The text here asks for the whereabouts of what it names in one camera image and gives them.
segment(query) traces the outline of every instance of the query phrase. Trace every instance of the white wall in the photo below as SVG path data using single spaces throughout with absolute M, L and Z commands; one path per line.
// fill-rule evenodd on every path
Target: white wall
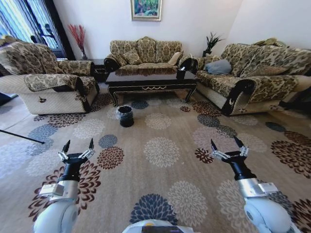
M 227 43 L 252 44 L 276 37 L 311 49 L 311 0 L 244 0 Z
M 163 0 L 161 22 L 131 21 L 130 0 L 54 0 L 76 58 L 81 52 L 67 29 L 81 24 L 86 29 L 86 54 L 105 58 L 111 40 L 179 40 L 185 53 L 202 56 L 206 35 L 213 31 L 227 38 L 242 0 Z M 214 49 L 221 54 L 225 41 Z

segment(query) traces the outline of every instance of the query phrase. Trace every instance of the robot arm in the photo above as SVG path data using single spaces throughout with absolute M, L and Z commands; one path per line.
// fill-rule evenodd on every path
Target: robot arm
M 40 195 L 50 197 L 53 203 L 37 218 L 34 233 L 70 233 L 78 217 L 75 205 L 78 196 L 80 166 L 94 154 L 93 139 L 84 153 L 67 154 L 70 140 L 58 156 L 65 164 L 64 174 L 57 183 L 47 184 L 41 188 Z
M 287 211 L 279 204 L 267 198 L 278 189 L 273 183 L 258 183 L 257 177 L 244 163 L 248 154 L 241 140 L 234 137 L 239 151 L 223 153 L 217 150 L 211 140 L 213 156 L 231 165 L 235 180 L 245 199 L 244 210 L 248 219 L 257 227 L 260 233 L 299 233 L 300 230 L 292 223 Z

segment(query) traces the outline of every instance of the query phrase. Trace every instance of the floral sofa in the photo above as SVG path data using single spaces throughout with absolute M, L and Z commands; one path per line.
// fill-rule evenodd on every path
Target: floral sofa
M 57 61 L 45 45 L 0 48 L 0 92 L 18 94 L 32 114 L 84 113 L 99 93 L 90 61 Z
M 227 116 L 277 110 L 280 101 L 292 101 L 311 86 L 311 77 L 304 76 L 311 67 L 309 50 L 230 44 L 220 57 L 196 59 L 197 90 Z M 204 71 L 205 64 L 220 59 L 230 62 L 230 74 Z
M 128 64 L 122 56 L 135 51 L 140 58 L 139 65 Z M 181 52 L 179 41 L 156 41 L 145 36 L 137 41 L 113 40 L 110 42 L 110 54 L 104 59 L 105 69 L 113 72 L 117 69 L 163 69 L 177 67 L 168 64 L 168 61 L 176 52 Z M 183 63 L 188 56 L 183 55 L 178 64 Z

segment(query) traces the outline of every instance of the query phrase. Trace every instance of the picture frame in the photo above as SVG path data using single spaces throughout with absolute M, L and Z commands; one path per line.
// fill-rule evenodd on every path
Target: picture frame
M 131 0 L 132 21 L 161 21 L 162 0 Z

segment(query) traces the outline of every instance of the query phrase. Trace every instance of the curtain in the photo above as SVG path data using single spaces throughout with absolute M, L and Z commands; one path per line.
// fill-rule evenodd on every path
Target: curtain
M 0 0 L 0 35 L 59 48 L 38 0 Z

